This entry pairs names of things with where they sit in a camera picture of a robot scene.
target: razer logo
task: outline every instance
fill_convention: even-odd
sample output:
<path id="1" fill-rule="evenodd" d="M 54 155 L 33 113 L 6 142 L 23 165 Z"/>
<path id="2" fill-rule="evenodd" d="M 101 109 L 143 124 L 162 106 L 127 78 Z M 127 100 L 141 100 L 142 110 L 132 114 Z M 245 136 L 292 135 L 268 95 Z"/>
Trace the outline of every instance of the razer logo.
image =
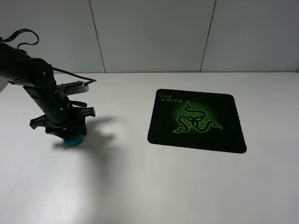
<path id="1" fill-rule="evenodd" d="M 186 111 L 188 115 L 177 117 L 177 122 L 180 124 L 180 127 L 174 130 L 173 133 L 186 133 L 190 131 L 190 128 L 195 128 L 196 131 L 201 133 L 207 132 L 211 127 L 223 129 L 216 121 L 205 120 L 206 113 L 204 111 L 192 110 L 190 101 L 187 101 L 184 111 Z"/>

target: white table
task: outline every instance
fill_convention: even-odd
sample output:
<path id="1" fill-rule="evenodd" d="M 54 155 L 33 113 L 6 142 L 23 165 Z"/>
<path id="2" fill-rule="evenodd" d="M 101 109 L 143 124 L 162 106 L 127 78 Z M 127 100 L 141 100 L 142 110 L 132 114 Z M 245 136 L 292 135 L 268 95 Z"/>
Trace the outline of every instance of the white table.
<path id="1" fill-rule="evenodd" d="M 85 74 L 95 107 L 78 147 L 32 130 L 42 111 L 0 93 L 1 224 L 297 224 L 299 74 Z M 77 81 L 56 74 L 57 83 Z M 158 89 L 234 96 L 244 154 L 147 141 Z"/>

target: table surface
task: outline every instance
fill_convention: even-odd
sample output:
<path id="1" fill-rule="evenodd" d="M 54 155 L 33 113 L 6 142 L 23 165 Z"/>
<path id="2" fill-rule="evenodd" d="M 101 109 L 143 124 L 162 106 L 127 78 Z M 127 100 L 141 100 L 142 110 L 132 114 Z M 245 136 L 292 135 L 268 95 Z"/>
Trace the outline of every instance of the table surface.
<path id="1" fill-rule="evenodd" d="M 299 220 L 299 74 L 83 74 L 96 118 L 65 148 L 30 119 L 20 86 L 0 93 L 1 224 L 295 224 Z M 77 81 L 56 74 L 57 83 Z M 244 154 L 147 141 L 158 89 L 234 96 Z"/>

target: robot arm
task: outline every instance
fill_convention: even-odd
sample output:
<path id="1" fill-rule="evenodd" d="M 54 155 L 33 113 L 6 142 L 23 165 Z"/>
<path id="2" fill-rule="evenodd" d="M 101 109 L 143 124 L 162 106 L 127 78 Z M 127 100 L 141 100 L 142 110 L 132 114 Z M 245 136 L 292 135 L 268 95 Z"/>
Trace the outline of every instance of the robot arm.
<path id="1" fill-rule="evenodd" d="M 22 29 L 17 32 L 20 34 L 22 31 L 28 30 Z M 33 129 L 38 126 L 45 127 L 46 133 L 64 139 L 68 146 L 80 144 L 83 136 L 87 134 L 85 117 L 95 117 L 95 111 L 93 107 L 87 108 L 86 103 L 70 101 L 67 96 L 88 91 L 88 84 L 96 80 L 80 77 L 90 81 L 57 86 L 53 70 L 64 72 L 63 70 L 53 68 L 40 58 L 31 58 L 25 51 L 5 44 L 5 40 L 0 38 L 0 78 L 11 84 L 23 86 L 44 112 L 43 116 L 32 119 L 30 126 Z"/>

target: mouse pad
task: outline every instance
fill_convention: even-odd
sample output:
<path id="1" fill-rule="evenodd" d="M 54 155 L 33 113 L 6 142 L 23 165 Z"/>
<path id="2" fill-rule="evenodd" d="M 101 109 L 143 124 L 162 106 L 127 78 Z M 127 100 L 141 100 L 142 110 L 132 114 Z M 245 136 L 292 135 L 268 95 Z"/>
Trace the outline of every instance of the mouse pad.
<path id="1" fill-rule="evenodd" d="M 159 89 L 149 127 L 153 144 L 245 153 L 234 97 Z"/>

